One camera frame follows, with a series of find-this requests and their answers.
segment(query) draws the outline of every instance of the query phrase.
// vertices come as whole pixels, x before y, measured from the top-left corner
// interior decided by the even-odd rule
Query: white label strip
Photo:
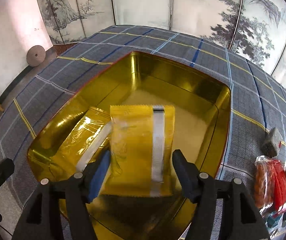
[[[94,153],[99,149],[101,144],[104,142],[106,137],[112,131],[112,122],[108,122],[102,130],[96,135],[90,146],[85,150],[85,153],[82,155],[80,160],[76,165],[76,170],[78,172],[83,172],[86,168],[86,165],[89,163],[91,158],[93,157]]]
[[[163,182],[164,124],[163,106],[153,106],[152,181],[154,182]]]

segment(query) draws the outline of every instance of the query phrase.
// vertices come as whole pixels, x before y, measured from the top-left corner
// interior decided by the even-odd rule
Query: gray checkered cloth
[[[111,26],[76,44],[33,77],[16,100],[35,133],[42,130],[79,88],[108,67],[64,57],[115,62],[134,50],[189,65],[230,87],[229,138],[217,179],[240,178],[252,192],[254,162],[262,154],[260,146],[265,129],[275,126],[285,142],[278,158],[286,162],[286,90],[279,83],[256,65],[214,43],[146,26]],[[14,160],[15,171],[9,184],[21,205],[37,186],[26,159],[32,141],[31,133],[12,103],[0,119],[0,151],[3,157]],[[218,200],[211,239],[218,238],[221,214],[222,201]],[[67,221],[62,219],[62,224],[65,239],[71,239]]]

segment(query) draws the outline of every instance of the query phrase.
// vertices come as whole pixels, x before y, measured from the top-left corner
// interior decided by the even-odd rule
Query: white wall
[[[36,0],[0,0],[0,95],[27,67],[34,45],[52,47]]]

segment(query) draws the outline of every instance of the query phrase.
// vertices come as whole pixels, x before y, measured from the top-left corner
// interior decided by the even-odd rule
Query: yellow snack package
[[[108,145],[111,118],[103,110],[91,107],[76,124],[57,153],[51,157],[50,171],[57,181],[84,171]]]
[[[111,174],[103,194],[172,195],[174,106],[111,106]]]

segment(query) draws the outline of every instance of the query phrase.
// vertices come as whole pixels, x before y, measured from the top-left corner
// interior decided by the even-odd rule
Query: tray rim
[[[196,74],[198,74],[198,75],[200,75],[200,76],[202,76],[202,77],[204,77],[204,78],[206,78],[206,79],[213,80],[215,83],[220,83],[221,85],[223,85],[225,88],[228,89],[228,94],[229,94],[229,112],[230,112],[229,118],[228,118],[228,120],[227,120],[227,122],[228,122],[228,129],[227,129],[227,131],[226,131],[225,142],[224,142],[224,147],[223,147],[223,150],[222,150],[222,154],[221,154],[220,161],[218,162],[218,166],[217,166],[217,168],[216,168],[216,171],[212,173],[213,175],[210,174],[211,176],[215,177],[215,176],[217,175],[217,173],[218,173],[220,164],[221,164],[222,159],[223,159],[223,157],[224,157],[224,155],[225,155],[225,151],[226,151],[226,149],[227,149],[227,144],[228,144],[228,138],[229,138],[229,132],[230,132],[230,122],[231,122],[231,112],[232,112],[232,109],[231,109],[231,95],[232,95],[232,92],[231,92],[230,87],[229,87],[228,85],[224,84],[223,82],[221,82],[220,80],[218,80],[218,79],[216,79],[216,78],[214,78],[214,77],[211,77],[210,75],[208,75],[208,74],[206,74],[206,73],[204,73],[204,72],[202,72],[202,71],[200,71],[200,70],[197,70],[197,69],[193,68],[192,66],[185,65],[184,63],[181,63],[181,62],[178,62],[178,61],[175,61],[175,60],[172,60],[172,59],[168,59],[168,58],[166,58],[166,57],[162,57],[162,56],[159,56],[159,55],[154,55],[154,54],[142,52],[142,51],[139,51],[139,50],[131,51],[131,52],[127,53],[126,55],[120,57],[120,58],[117,59],[115,62],[113,62],[111,65],[109,65],[107,68],[105,68],[104,70],[100,71],[98,74],[96,74],[95,76],[93,76],[92,78],[90,78],[86,83],[84,83],[78,90],[76,90],[75,94],[74,94],[73,96],[71,96],[71,97],[63,104],[63,106],[51,117],[51,119],[46,123],[46,125],[44,125],[44,127],[37,133],[36,138],[38,138],[38,137],[40,136],[41,132],[48,126],[48,124],[55,118],[55,116],[56,116],[67,104],[69,104],[69,103],[77,96],[77,94],[78,94],[84,87],[86,87],[90,82],[92,82],[93,80],[95,80],[96,78],[98,78],[101,74],[103,74],[104,72],[106,72],[107,70],[109,70],[110,68],[112,68],[112,67],[113,67],[115,64],[117,64],[118,62],[122,61],[123,59],[125,59],[125,58],[127,58],[127,57],[130,57],[131,55],[135,55],[135,54],[141,54],[141,55],[145,55],[145,56],[152,56],[152,57],[158,58],[158,60],[166,61],[166,62],[168,62],[168,63],[170,63],[170,64],[173,64],[173,65],[180,65],[180,66],[178,66],[178,67],[181,67],[181,68],[183,68],[183,69],[185,69],[185,70],[187,70],[187,71],[190,71],[190,72],[192,72],[192,73],[196,73]],[[211,137],[211,140],[210,140],[208,149],[209,149],[209,147],[210,147],[210,145],[211,145],[211,141],[212,141],[212,138],[213,138],[213,134],[212,134],[212,137]],[[28,161],[29,166],[30,166],[29,151],[30,151],[30,149],[31,149],[31,146],[33,145],[34,140],[32,141],[31,145],[28,147],[27,152],[26,152],[26,155],[27,155],[26,157],[27,157],[27,161]],[[206,159],[207,154],[208,154],[208,150],[207,150],[207,152],[206,152],[206,154],[205,154],[205,156],[204,156],[202,165],[201,165],[201,167],[200,167],[200,171],[201,171],[202,166],[203,166],[203,164],[204,164],[204,162],[205,162],[205,159]],[[36,177],[36,175],[34,174],[34,171],[33,171],[33,170],[32,170],[32,173],[33,173],[35,179],[37,180],[37,177]],[[195,207],[196,207],[196,204],[192,204],[188,199],[185,198],[184,201],[182,202],[182,204],[180,205],[180,208],[178,209],[178,211],[176,212],[176,214],[173,216],[172,220],[170,221],[169,225],[171,225],[171,224],[173,223],[173,221],[175,220],[175,218],[177,218],[177,215],[178,215],[179,213],[182,213],[182,212],[183,212],[182,208],[183,208],[184,206],[185,206],[185,208],[191,208],[191,207],[193,207],[193,208],[192,208],[193,212],[191,213],[191,218],[190,218],[190,222],[191,222],[192,217],[193,217],[193,214],[194,214],[194,210],[195,210]],[[110,231],[110,232],[113,232],[112,230],[110,230],[109,228],[107,228],[107,227],[105,227],[103,224],[101,224],[99,221],[97,221],[95,218],[91,217],[91,219],[92,219],[92,220],[95,220],[95,221],[97,222],[97,225],[99,225],[100,227],[104,227],[104,229],[106,229],[106,230],[108,230],[108,231]],[[115,234],[116,237],[114,237],[114,238],[106,238],[106,239],[107,239],[107,240],[123,239],[121,236],[117,235],[116,233],[114,233],[114,234]]]

